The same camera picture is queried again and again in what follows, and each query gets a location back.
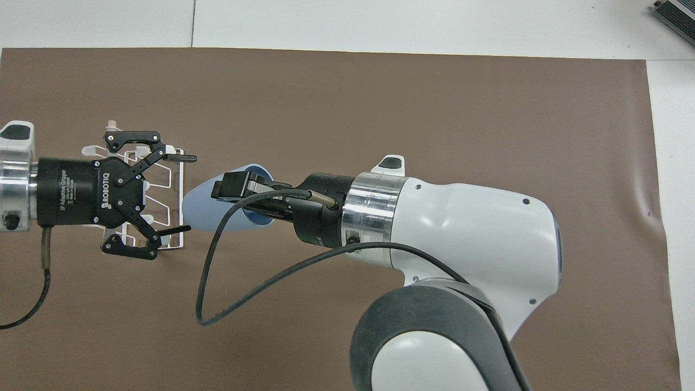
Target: robotiq logo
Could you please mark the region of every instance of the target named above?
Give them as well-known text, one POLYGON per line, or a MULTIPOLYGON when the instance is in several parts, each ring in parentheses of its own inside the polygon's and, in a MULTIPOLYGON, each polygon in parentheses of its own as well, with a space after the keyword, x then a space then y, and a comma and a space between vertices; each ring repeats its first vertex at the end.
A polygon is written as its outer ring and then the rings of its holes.
POLYGON ((108 177, 110 177, 110 173, 104 173, 104 175, 101 177, 101 208, 102 209, 111 209, 111 204, 108 202, 108 177))

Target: cable connector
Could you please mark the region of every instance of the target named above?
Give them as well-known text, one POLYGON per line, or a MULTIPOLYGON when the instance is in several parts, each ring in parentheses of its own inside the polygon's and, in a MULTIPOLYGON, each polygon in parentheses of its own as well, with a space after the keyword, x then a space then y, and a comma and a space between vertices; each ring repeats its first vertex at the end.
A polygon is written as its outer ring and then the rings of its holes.
POLYGON ((317 202, 330 210, 334 210, 336 207, 338 207, 338 203, 328 195, 316 193, 312 190, 309 190, 309 193, 311 193, 311 197, 307 198, 308 201, 317 202))

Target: black cable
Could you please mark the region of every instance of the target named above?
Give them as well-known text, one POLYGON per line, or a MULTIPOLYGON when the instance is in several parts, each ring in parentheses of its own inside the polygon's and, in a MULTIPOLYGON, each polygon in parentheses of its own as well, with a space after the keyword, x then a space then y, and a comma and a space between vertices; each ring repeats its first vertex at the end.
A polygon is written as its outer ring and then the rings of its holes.
MULTIPOLYGON (((278 195, 274 195, 273 193, 277 193, 280 191, 269 191, 267 193, 260 193, 260 194, 255 194, 250 197, 244 198, 243 200, 237 202, 232 208, 227 211, 227 213, 222 217, 222 220, 220 221, 220 224, 215 231, 215 236, 213 237, 213 240, 210 242, 210 248, 208 249, 208 254, 205 258, 205 265, 203 266, 203 273, 200 278, 200 285, 198 286, 198 296, 195 301, 195 316, 198 321, 198 324, 202 326, 209 326, 211 324, 214 324, 215 322, 221 320, 225 316, 229 315, 232 313, 234 310, 238 309, 242 305, 244 305, 246 302, 251 300, 254 296, 257 294, 261 293, 263 290, 269 288, 271 285, 275 284, 276 282, 282 280, 283 278, 289 276, 292 273, 295 273, 297 271, 302 270, 303 268, 307 266, 311 266, 315 263, 318 263, 320 261, 326 260, 330 257, 334 257, 336 255, 340 255, 343 253, 351 253, 356 250, 363 250, 367 248, 392 248, 395 250, 403 250, 407 251, 408 253, 415 254, 419 257, 422 257, 423 259, 427 260, 434 266, 437 266, 440 268, 442 271, 447 273, 449 276, 451 276, 454 280, 462 282, 464 284, 468 284, 468 281, 461 277, 458 273, 453 271, 449 266, 446 266, 443 262, 439 261, 437 258, 432 257, 431 255, 425 253, 422 250, 419 250, 417 248, 405 245, 405 244, 398 244, 398 243, 391 243, 391 242, 385 242, 385 241, 376 241, 376 242, 366 242, 366 243, 355 243, 355 244, 348 244, 343 247, 339 248, 334 248, 332 250, 328 250, 324 253, 314 255, 313 257, 310 257, 304 261, 301 261, 297 264, 294 264, 287 269, 281 271, 280 273, 276 274, 275 276, 267 279, 265 282, 260 284, 259 286, 255 287, 251 291, 248 291, 244 296, 241 296, 236 302, 231 304, 229 307, 225 308, 221 312, 215 314, 209 319, 203 319, 202 315, 202 310, 203 310, 203 300, 205 297, 205 287, 207 285, 207 280, 208 280, 208 274, 210 271, 210 264, 212 262, 213 256, 215 255, 215 249, 217 248, 217 244, 220 240, 220 237, 222 235, 222 231, 224 231, 224 227, 227 225, 227 221, 229 221, 229 218, 231 218, 231 215, 234 214, 234 212, 238 211, 240 208, 244 207, 244 205, 248 205, 252 202, 256 202, 257 200, 262 200, 264 198, 271 198, 275 197, 278 195)), ((308 198, 311 196, 309 194, 307 197, 305 197, 306 191, 303 191, 305 193, 301 194, 301 197, 298 198, 308 198)), ((289 196, 296 197, 295 193, 292 193, 289 196)))
POLYGON ((38 301, 36 301, 33 308, 21 319, 9 324, 0 325, 0 330, 6 330, 24 323, 39 310, 39 307, 41 307, 44 300, 46 300, 48 288, 51 286, 51 227, 43 227, 43 232, 41 234, 41 265, 44 268, 44 287, 41 289, 41 296, 39 296, 38 301))

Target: white plastic tab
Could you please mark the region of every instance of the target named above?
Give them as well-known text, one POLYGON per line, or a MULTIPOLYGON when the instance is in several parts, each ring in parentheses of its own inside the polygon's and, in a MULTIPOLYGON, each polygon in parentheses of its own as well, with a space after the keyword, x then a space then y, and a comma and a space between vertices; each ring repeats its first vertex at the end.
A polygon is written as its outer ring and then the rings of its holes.
POLYGON ((31 151, 34 149, 34 124, 27 121, 10 121, 0 129, 0 149, 31 151))
POLYGON ((399 154, 386 155, 374 168, 373 173, 405 176, 405 158, 399 154))
POLYGON ((151 152, 152 151, 149 149, 147 145, 138 145, 135 147, 135 156, 139 158, 146 157, 151 152))

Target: white floor tile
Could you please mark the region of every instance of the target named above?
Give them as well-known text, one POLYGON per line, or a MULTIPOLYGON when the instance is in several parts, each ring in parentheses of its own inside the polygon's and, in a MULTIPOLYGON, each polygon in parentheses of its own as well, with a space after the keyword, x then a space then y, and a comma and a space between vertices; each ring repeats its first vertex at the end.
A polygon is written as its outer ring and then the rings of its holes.
POLYGON ((193 45, 492 56, 695 59, 651 0, 197 0, 193 45))
POLYGON ((695 61, 647 61, 680 376, 695 390, 695 61))

